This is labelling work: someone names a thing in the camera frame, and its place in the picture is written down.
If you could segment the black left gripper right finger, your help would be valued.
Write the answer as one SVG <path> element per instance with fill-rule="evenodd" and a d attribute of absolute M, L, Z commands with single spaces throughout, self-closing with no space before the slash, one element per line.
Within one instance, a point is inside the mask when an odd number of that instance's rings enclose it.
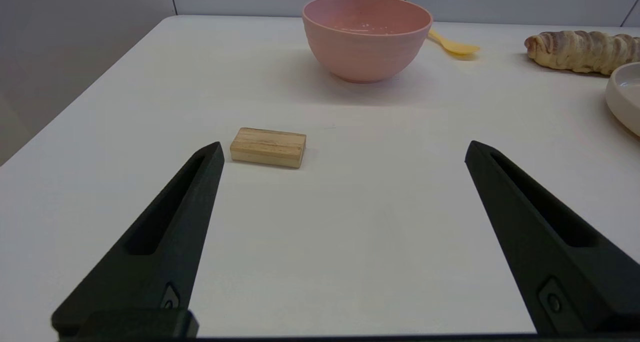
<path fill-rule="evenodd" d="M 638 336 L 639 264 L 498 149 L 464 161 L 535 330 Z"/>

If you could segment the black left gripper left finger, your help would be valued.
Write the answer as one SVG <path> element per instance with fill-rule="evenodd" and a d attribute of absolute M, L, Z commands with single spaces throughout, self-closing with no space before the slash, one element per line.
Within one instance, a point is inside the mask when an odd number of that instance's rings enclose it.
<path fill-rule="evenodd" d="M 187 340 L 189 304 L 225 164 L 196 151 L 51 315 L 60 340 Z"/>

